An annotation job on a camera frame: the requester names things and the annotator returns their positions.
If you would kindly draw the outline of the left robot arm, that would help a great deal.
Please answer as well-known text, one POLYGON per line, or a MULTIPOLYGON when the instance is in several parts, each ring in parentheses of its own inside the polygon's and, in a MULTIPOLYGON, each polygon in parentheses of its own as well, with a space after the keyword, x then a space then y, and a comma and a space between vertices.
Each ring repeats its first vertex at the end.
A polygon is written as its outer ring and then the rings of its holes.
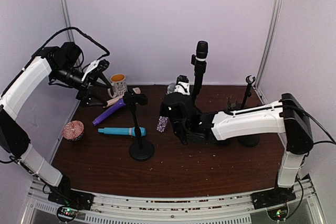
POLYGON ((79 28, 63 28, 35 51, 1 94, 1 147, 12 155, 13 162, 18 162, 33 176, 56 189, 54 194, 64 205, 71 205, 76 199, 75 192, 70 190, 69 178, 35 150, 27 133, 18 125, 16 119, 28 98, 46 78, 51 85, 76 89, 78 91, 76 98, 81 106, 106 106, 107 101, 92 88, 112 87, 104 75, 104 71, 109 67, 109 62, 106 60, 109 55, 110 51, 105 46, 79 28), (82 55, 82 50, 74 42, 66 42, 61 47, 48 46, 56 36, 72 29, 104 52, 92 61, 85 71, 75 65, 82 55))

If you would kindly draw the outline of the blue microphone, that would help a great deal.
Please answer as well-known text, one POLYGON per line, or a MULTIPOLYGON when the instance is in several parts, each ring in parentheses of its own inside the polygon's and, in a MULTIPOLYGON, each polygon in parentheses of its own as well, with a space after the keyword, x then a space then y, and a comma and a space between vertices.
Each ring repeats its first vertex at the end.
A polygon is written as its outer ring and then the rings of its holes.
POLYGON ((104 127, 99 128, 98 133, 106 135, 136 136, 135 127, 104 127))

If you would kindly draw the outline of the black stand with blue microphone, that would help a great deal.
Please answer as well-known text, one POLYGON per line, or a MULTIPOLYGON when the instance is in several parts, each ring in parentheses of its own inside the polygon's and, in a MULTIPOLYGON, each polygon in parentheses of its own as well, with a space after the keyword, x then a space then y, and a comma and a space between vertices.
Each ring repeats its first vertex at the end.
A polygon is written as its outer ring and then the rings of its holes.
POLYGON ((254 147, 259 144, 260 137, 258 135, 240 136, 237 138, 239 143, 246 147, 254 147))

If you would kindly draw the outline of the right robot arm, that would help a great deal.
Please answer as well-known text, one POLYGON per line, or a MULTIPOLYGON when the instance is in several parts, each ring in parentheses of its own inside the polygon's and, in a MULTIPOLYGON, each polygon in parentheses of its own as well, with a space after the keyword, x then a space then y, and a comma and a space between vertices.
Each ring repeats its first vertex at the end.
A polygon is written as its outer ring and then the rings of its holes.
POLYGON ((313 148, 309 117, 290 93, 279 101, 236 111, 203 113, 195 105, 186 76, 179 76, 174 91, 167 94, 160 107, 174 134, 183 144, 188 141, 219 143, 231 138, 264 133, 284 133, 286 149, 277 176, 277 186, 269 192, 272 203, 289 196, 303 157, 313 148))

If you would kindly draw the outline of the black stand for purple microphone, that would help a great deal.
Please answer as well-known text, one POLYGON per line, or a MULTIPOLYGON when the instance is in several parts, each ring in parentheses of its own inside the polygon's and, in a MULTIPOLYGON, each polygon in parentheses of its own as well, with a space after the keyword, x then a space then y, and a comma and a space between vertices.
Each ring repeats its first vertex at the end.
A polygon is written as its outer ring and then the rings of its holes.
POLYGON ((229 97, 227 100, 227 110, 228 111, 235 111, 239 110, 241 107, 241 103, 238 102, 237 98, 233 99, 232 97, 229 97))

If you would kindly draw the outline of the pale pink microphone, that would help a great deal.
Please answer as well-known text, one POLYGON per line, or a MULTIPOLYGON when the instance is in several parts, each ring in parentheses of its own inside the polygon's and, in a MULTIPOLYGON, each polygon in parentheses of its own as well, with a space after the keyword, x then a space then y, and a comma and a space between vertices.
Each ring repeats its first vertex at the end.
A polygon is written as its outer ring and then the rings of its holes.
MULTIPOLYGON (((135 88, 132 88, 131 90, 128 90, 129 93, 135 93, 135 94, 140 94, 141 93, 141 89, 139 87, 135 87, 135 88)), ((107 101, 107 105, 104 106, 103 108, 108 108, 114 104, 116 104, 120 99, 122 99, 124 97, 124 94, 123 95, 119 95, 115 98, 112 98, 110 100, 107 101)))

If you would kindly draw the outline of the black stand for pink microphone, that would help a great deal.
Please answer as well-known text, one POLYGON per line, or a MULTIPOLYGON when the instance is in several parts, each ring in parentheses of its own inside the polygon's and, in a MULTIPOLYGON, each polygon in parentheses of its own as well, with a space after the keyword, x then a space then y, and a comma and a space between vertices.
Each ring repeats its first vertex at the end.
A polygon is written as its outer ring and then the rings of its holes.
POLYGON ((256 77, 252 77, 251 75, 248 75, 245 79, 247 85, 246 85, 246 90, 244 93, 243 100, 241 102, 240 109, 244 109, 247 99, 251 96, 251 89, 253 87, 254 82, 256 81, 256 77))

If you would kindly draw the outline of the silver glitter microphone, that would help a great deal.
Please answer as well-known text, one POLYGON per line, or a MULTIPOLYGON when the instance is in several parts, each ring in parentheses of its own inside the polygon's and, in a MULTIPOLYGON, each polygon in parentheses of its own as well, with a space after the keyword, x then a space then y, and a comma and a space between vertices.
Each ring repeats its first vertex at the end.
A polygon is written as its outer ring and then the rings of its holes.
MULTIPOLYGON (((175 89, 175 83, 172 82, 167 86, 166 94, 173 93, 174 89, 175 89)), ((164 117, 164 116, 160 116, 159 120, 158 120, 156 130, 159 131, 160 133, 163 133, 166 126, 167 126, 167 123, 168 123, 168 118, 164 117)))

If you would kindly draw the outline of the black stand with glitter microphone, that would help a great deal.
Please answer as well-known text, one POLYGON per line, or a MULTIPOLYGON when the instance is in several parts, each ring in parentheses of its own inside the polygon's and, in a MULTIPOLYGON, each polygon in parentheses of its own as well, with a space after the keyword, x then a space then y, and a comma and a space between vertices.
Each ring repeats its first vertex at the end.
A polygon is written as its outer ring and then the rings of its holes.
POLYGON ((137 142, 133 142, 129 148, 130 156, 138 162, 144 162, 151 159, 155 153, 155 148, 153 143, 148 140, 142 139, 141 129, 138 124, 136 116, 137 104, 145 106, 148 104, 148 98, 145 94, 136 94, 131 92, 126 92, 123 96, 124 103, 128 106, 129 111, 132 114, 134 122, 134 132, 137 142))

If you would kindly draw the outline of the purple microphone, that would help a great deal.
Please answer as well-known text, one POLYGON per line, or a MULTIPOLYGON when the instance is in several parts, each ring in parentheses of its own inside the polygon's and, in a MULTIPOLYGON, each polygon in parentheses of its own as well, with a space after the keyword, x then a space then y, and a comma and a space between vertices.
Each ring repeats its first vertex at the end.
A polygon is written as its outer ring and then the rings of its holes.
POLYGON ((101 122, 103 122, 105 119, 107 119, 109 116, 111 116, 114 112, 118 111, 122 107, 124 107, 126 104, 123 100, 123 98, 120 98, 114 105, 109 107, 107 110, 105 110, 103 113, 101 113, 98 117, 96 117, 92 123, 94 126, 97 126, 101 122))

